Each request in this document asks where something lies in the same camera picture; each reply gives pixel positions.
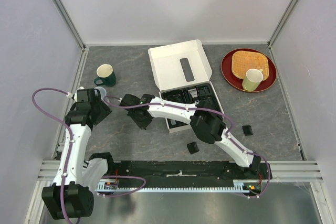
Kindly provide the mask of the silver black hair clipper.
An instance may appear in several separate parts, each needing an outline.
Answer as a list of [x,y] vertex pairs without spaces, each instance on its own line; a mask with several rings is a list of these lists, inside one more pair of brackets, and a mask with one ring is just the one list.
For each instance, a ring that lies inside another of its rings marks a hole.
[[188,92],[188,96],[190,98],[190,102],[195,103],[195,104],[199,104],[200,98],[198,96],[197,89],[196,88],[188,89],[187,92]]

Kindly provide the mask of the black comb guard front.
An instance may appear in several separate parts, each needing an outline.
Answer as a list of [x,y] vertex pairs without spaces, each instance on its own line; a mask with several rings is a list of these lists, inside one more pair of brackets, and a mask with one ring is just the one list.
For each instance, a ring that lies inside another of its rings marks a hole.
[[200,151],[196,142],[191,142],[187,144],[187,149],[191,155],[196,154]]

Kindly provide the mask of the black comb guard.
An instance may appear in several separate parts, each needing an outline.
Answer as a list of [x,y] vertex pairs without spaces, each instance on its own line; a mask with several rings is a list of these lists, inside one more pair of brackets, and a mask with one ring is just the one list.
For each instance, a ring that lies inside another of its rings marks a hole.
[[242,130],[243,130],[243,134],[245,136],[253,135],[253,130],[252,130],[252,127],[250,125],[243,125]]
[[191,155],[196,154],[200,151],[196,142],[191,142],[187,144],[187,149]]

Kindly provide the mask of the white cardboard box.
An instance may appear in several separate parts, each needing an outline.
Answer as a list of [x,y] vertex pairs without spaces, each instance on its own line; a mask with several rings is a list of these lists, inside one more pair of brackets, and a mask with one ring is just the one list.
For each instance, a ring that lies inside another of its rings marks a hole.
[[198,39],[150,48],[148,54],[160,92],[211,82],[213,72]]

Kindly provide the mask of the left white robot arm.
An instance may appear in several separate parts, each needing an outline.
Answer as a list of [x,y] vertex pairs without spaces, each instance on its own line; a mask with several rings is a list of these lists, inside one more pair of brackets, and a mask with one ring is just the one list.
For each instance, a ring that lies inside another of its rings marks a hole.
[[111,178],[115,165],[110,153],[93,154],[83,167],[85,151],[92,130],[111,109],[97,89],[79,89],[75,103],[65,116],[67,126],[64,150],[55,178],[44,187],[41,197],[53,219],[89,217],[94,207],[94,192],[100,179]]

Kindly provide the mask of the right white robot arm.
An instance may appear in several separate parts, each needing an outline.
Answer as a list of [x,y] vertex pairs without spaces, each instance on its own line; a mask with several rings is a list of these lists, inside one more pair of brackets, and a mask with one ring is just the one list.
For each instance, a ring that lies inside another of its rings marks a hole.
[[128,116],[141,129],[145,129],[154,118],[166,118],[187,124],[199,140],[215,144],[229,154],[245,178],[254,178],[259,173],[261,157],[232,135],[233,126],[227,126],[223,121],[229,121],[229,117],[210,109],[205,102],[177,103],[149,94],[144,94],[141,98],[126,94],[120,101],[120,107],[128,111]]

